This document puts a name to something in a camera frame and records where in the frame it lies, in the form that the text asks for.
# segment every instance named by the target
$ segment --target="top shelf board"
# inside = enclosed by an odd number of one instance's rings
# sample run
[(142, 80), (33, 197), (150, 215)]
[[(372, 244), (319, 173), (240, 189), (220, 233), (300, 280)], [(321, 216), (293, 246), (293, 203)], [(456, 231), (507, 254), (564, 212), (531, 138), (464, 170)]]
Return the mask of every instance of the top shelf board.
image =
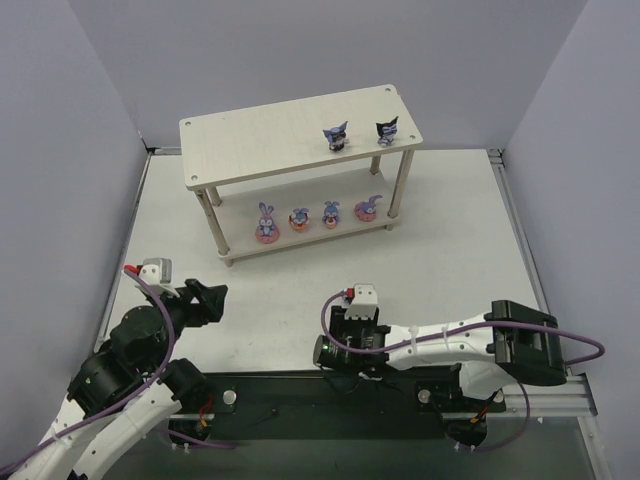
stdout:
[[(380, 147), (376, 123), (396, 116), (393, 145)], [(322, 130), (344, 121), (349, 143), (332, 152)], [(186, 118), (180, 138), (189, 190), (413, 150), (422, 143), (393, 85)]]

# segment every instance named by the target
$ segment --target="white table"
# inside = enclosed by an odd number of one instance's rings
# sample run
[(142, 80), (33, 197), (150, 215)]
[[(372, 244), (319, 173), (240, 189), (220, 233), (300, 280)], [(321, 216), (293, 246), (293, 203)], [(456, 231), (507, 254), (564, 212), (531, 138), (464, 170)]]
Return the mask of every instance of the white table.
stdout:
[[(378, 145), (376, 123), (398, 119), (398, 134), (389, 147)], [(348, 121), (344, 149), (333, 152), (322, 133)], [(352, 90), (180, 121), (184, 182), (198, 198), (227, 266), (234, 259), (302, 245), (379, 227), (393, 228), (409, 174), (413, 151), (422, 143), (407, 107), (393, 85)], [(403, 152), (391, 189), (382, 173), (383, 154)], [(294, 181), (260, 191), (225, 196), (221, 185), (272, 175), (372, 158), (369, 168)], [(356, 203), (381, 194), (378, 216), (362, 222), (353, 213)], [(326, 201), (340, 202), (340, 223), (329, 230), (320, 219)], [(273, 205), (280, 238), (265, 245), (254, 232), (258, 204)], [(294, 208), (309, 208), (311, 223), (304, 232), (287, 224)]]
[[(399, 157), (385, 157), (382, 171), (397, 170)], [(465, 319), (489, 311), (492, 300), (504, 298), (536, 307), (486, 152), (417, 151), (415, 159), (403, 201), (409, 215), (392, 233), (379, 229), (346, 236), (228, 269), (217, 261), (201, 210), (184, 188), (181, 158), (153, 157), (127, 263), (169, 257), (176, 286), (193, 277), (205, 285), (229, 286), (221, 323), (185, 330), (174, 357), (187, 357), (204, 372), (314, 368), (320, 308), (331, 294), (356, 282), (376, 286), (381, 323)], [(359, 160), (327, 169), (344, 173), (368, 163)], [(304, 181), (314, 174), (321, 171), (228, 185), (221, 194)], [(133, 282), (123, 279), (108, 328), (142, 303)]]

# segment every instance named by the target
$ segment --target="bottom shelf board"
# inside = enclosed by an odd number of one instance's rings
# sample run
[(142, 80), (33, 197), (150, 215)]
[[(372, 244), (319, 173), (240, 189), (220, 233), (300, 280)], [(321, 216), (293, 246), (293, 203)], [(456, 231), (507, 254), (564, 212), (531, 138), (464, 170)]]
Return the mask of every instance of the bottom shelf board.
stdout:
[[(376, 202), (377, 218), (371, 222), (360, 221), (353, 211), (355, 205), (377, 194), (383, 196)], [(215, 207), (215, 212), (230, 251), (220, 258), (232, 260), (384, 227), (398, 218), (387, 216), (391, 197), (382, 172), (371, 175), (368, 168), (223, 197), (222, 205)], [(326, 201), (340, 202), (340, 222), (333, 230), (322, 223)], [(275, 208), (271, 215), (280, 230), (280, 238), (270, 245), (258, 242), (255, 237), (261, 215), (260, 202)], [(294, 208), (309, 209), (309, 226), (303, 232), (289, 226), (289, 215)]]

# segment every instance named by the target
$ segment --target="pink toy base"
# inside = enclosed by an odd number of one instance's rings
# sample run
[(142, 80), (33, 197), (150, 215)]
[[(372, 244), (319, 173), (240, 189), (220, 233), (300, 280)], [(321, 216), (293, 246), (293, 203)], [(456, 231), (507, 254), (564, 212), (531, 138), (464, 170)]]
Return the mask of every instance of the pink toy base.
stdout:
[(264, 243), (265, 245), (269, 245), (270, 243), (275, 242), (280, 238), (280, 229), (276, 227), (276, 232), (272, 237), (264, 237), (260, 235), (260, 227), (256, 228), (256, 239), (260, 243)]
[(376, 212), (373, 213), (363, 213), (360, 210), (358, 210), (358, 207), (360, 205), (362, 205), (364, 202), (360, 202), (356, 205), (356, 207), (353, 209), (353, 211), (356, 214), (356, 217), (358, 217), (360, 220), (362, 220), (363, 222), (373, 222), (376, 219)]

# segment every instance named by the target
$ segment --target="figurine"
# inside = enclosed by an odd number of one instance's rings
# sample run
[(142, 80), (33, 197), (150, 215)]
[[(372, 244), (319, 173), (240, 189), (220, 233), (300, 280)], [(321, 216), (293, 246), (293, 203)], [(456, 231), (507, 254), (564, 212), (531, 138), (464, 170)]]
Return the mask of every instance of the figurine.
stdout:
[(371, 222), (376, 219), (376, 200), (382, 198), (382, 195), (374, 195), (367, 202), (360, 202), (356, 205), (354, 211), (356, 217), (363, 222)]
[(256, 228), (256, 238), (260, 243), (268, 245), (280, 238), (280, 229), (276, 226), (271, 216), (271, 212), (274, 210), (273, 205), (267, 207), (263, 202), (260, 202), (259, 206), (262, 217), (258, 228)]
[(393, 143), (393, 137), (398, 133), (398, 117), (391, 120), (389, 123), (376, 123), (378, 129), (378, 145), (381, 147), (388, 147)]
[(340, 221), (340, 217), (338, 216), (338, 206), (339, 202), (324, 202), (326, 205), (324, 209), (324, 216), (322, 217), (322, 223), (324, 223), (325, 227), (329, 230), (333, 230), (338, 226), (338, 222)]
[(302, 232), (309, 226), (309, 209), (294, 208), (293, 213), (289, 215), (289, 225), (296, 232)]
[(329, 149), (333, 152), (339, 152), (344, 148), (345, 139), (347, 138), (347, 122), (339, 127), (333, 127), (329, 130), (323, 130), (324, 136), (329, 141)]

